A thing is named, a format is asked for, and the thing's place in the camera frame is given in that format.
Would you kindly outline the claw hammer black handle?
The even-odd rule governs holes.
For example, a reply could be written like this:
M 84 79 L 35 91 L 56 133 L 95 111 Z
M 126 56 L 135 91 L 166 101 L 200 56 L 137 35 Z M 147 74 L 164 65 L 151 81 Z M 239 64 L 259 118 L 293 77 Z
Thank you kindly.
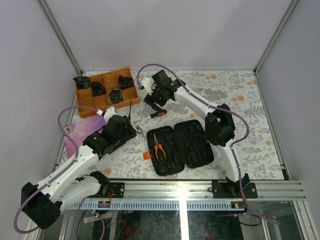
M 136 128 L 137 134 L 140 134 L 141 137 L 143 138 L 144 137 L 144 132 L 143 132 L 142 128 L 139 127 L 138 125 L 136 125 L 135 128 Z

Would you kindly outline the purple cloth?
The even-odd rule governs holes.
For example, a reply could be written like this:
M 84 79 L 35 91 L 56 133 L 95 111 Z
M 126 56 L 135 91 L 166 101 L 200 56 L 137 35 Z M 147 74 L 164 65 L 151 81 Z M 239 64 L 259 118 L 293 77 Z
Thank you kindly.
M 63 130 L 76 143 L 77 147 L 79 147 L 89 135 L 100 130 L 105 124 L 106 121 L 104 117 L 97 114 L 84 118 L 77 123 L 67 125 Z

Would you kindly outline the orange black needle-nose pliers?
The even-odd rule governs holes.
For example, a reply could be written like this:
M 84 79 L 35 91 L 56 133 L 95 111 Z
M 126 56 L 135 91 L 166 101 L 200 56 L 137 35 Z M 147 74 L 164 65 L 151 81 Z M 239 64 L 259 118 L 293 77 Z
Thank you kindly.
M 166 160 L 166 152 L 163 148 L 163 145 L 159 143 L 157 136 L 154 134 L 154 150 L 155 150 L 155 156 L 158 161 L 164 161 Z

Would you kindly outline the black plastic tool case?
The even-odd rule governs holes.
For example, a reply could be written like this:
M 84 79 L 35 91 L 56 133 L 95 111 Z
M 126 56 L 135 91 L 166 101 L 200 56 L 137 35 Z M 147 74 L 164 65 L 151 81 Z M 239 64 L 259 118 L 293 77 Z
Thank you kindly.
M 158 161 L 155 154 L 154 134 L 162 144 L 166 160 Z M 214 153 L 205 130 L 196 120 L 187 120 L 171 126 L 151 129 L 146 134 L 148 151 L 155 173 L 160 177 L 182 172 L 185 167 L 196 169 L 211 164 Z

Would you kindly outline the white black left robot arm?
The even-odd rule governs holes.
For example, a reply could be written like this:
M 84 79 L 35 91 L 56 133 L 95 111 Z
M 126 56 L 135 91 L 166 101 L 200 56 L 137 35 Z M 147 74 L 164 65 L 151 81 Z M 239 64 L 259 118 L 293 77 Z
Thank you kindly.
M 21 189 L 21 211 L 38 228 L 45 230 L 59 218 L 61 212 L 80 199 L 97 195 L 105 197 L 109 180 L 98 171 L 73 184 L 88 167 L 113 153 L 137 135 L 127 116 L 112 115 L 100 129 L 88 135 L 58 170 L 37 184 L 27 182 Z

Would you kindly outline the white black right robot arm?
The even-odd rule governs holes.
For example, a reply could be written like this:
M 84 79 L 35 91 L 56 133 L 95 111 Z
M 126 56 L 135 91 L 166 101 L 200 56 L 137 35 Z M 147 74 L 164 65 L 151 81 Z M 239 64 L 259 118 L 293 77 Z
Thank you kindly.
M 229 107 L 207 101 L 183 81 L 172 80 L 164 70 L 151 78 L 144 78 L 140 84 L 147 92 L 143 101 L 156 112 L 159 112 L 168 100 L 172 100 L 188 107 L 204 120 L 206 138 L 217 147 L 226 169 L 226 177 L 232 181 L 227 188 L 229 194 L 236 198 L 244 194 L 246 185 L 239 180 L 242 176 L 231 150 L 231 140 L 235 138 L 236 127 Z

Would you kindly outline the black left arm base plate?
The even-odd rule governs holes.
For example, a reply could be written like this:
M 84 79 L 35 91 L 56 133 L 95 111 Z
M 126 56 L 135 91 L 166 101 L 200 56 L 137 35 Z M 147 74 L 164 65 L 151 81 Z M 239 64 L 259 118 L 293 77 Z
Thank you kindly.
M 124 182 L 111 182 L 107 186 L 102 188 L 102 192 L 99 194 L 102 198 L 119 199 L 123 198 L 125 193 Z

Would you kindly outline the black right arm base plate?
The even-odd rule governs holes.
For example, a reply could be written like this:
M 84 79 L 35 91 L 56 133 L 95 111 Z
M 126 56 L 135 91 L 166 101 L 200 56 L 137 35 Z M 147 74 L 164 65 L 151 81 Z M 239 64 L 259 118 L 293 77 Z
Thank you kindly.
M 251 182 L 249 175 L 244 174 L 241 179 L 242 191 L 246 199 L 257 199 L 257 189 L 254 182 Z M 241 192 L 240 181 L 233 182 L 226 178 L 226 180 L 212 180 L 211 181 L 212 194 L 216 199 L 239 199 L 243 198 Z

